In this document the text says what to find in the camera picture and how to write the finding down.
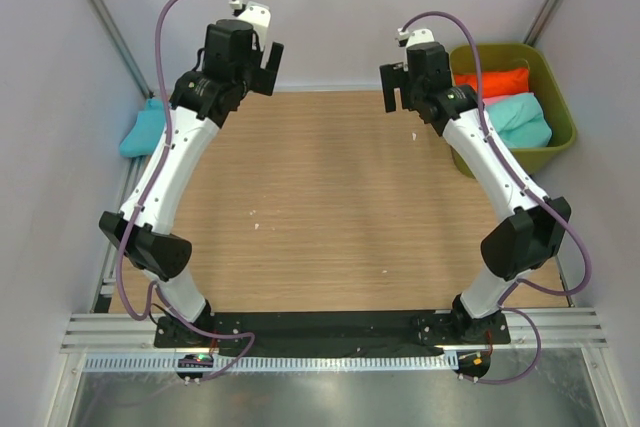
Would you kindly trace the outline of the blue t shirt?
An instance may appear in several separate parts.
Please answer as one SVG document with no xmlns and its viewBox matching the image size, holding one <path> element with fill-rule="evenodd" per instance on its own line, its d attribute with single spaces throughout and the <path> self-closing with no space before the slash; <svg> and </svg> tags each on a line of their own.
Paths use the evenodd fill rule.
<svg viewBox="0 0 640 427">
<path fill-rule="evenodd" d="M 119 146 L 124 158 L 152 155 L 165 129 L 165 112 L 159 98 L 148 99 L 138 112 L 134 126 Z"/>
</svg>

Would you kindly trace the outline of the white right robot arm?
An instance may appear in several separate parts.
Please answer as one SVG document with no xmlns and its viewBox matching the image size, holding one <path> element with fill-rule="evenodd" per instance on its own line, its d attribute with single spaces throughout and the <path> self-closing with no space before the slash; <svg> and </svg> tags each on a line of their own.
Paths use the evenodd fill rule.
<svg viewBox="0 0 640 427">
<path fill-rule="evenodd" d="M 426 326 L 425 344 L 452 337 L 480 343 L 500 325 L 501 303 L 559 250 L 571 208 L 528 178 L 490 123 L 481 86 L 456 85 L 449 55 L 434 40 L 400 41 L 406 59 L 380 68 L 386 112 L 415 112 L 464 160 L 498 219 L 480 245 L 484 267 L 452 303 L 443 327 Z"/>
</svg>

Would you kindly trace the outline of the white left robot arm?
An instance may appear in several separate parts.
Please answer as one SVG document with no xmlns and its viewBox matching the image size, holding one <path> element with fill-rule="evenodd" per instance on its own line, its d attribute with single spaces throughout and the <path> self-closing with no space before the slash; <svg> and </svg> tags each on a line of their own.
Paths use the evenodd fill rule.
<svg viewBox="0 0 640 427">
<path fill-rule="evenodd" d="M 258 7 L 208 25 L 196 66 L 175 83 L 142 177 L 120 209 L 99 220 L 119 260 L 148 277 L 147 295 L 161 299 L 178 336 L 192 347 L 210 339 L 213 315 L 188 269 L 192 245 L 173 234 L 174 219 L 195 167 L 229 114 L 250 92 L 273 93 L 284 47 L 275 43 L 264 51 L 269 17 Z"/>
</svg>

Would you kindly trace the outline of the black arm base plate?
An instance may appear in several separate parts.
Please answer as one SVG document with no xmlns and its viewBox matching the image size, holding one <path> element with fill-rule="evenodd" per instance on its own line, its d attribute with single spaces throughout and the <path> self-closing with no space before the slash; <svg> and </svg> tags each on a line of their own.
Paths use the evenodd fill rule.
<svg viewBox="0 0 640 427">
<path fill-rule="evenodd" d="M 255 335 L 255 356 L 341 357 L 358 351 L 492 343 L 507 345 L 510 332 L 498 312 L 487 320 L 466 321 L 447 310 L 222 312 L 207 311 L 193 327 L 220 335 L 219 350 L 231 355 L 248 344 L 240 334 Z"/>
</svg>

